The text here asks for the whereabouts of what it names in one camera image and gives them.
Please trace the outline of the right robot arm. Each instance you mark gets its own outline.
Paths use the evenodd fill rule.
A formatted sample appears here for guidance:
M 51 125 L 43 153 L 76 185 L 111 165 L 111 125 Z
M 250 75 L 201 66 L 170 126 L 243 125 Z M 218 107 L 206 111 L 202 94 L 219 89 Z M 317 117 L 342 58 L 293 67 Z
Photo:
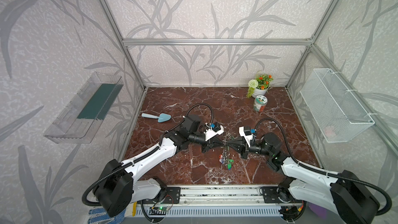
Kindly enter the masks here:
M 240 128 L 240 138 L 230 140 L 227 145 L 239 152 L 242 158 L 255 153 L 267 156 L 267 165 L 274 172 L 283 174 L 286 179 L 279 185 L 282 201 L 290 197 L 326 208 L 340 216 L 347 224 L 370 224 L 374 217 L 388 213 L 392 199 L 382 188 L 362 181 L 350 172 L 342 173 L 322 170 L 296 159 L 290 149 L 286 132 L 274 118 L 271 121 L 279 127 L 283 141 L 270 132 L 256 143 L 259 126 Z

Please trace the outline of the metal key ring plate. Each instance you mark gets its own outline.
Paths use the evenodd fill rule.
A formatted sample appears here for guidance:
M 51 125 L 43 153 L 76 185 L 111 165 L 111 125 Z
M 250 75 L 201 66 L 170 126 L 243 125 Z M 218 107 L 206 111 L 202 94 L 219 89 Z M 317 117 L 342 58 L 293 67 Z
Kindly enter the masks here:
M 226 144 L 227 141 L 233 140 L 234 137 L 231 133 L 227 133 L 223 139 L 224 143 Z M 227 169 L 227 162 L 231 159 L 230 157 L 230 147 L 227 145 L 223 148 L 222 154 L 219 156 L 219 162 L 221 163 L 222 168 Z

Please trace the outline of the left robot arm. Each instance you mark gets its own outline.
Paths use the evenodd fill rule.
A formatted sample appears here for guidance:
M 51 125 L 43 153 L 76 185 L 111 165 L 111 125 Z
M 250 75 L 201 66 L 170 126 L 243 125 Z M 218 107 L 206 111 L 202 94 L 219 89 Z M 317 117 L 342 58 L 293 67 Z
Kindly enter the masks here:
M 162 199 L 161 192 L 166 190 L 164 182 L 153 178 L 142 180 L 143 175 L 190 144 L 201 145 L 203 152 L 223 146 L 218 138 L 224 132 L 223 126 L 211 120 L 205 124 L 207 129 L 200 132 L 201 121 L 198 115 L 186 113 L 183 121 L 164 131 L 154 146 L 122 162 L 115 159 L 108 162 L 99 179 L 83 193 L 82 203 L 102 207 L 109 217 L 115 217 L 132 202 Z

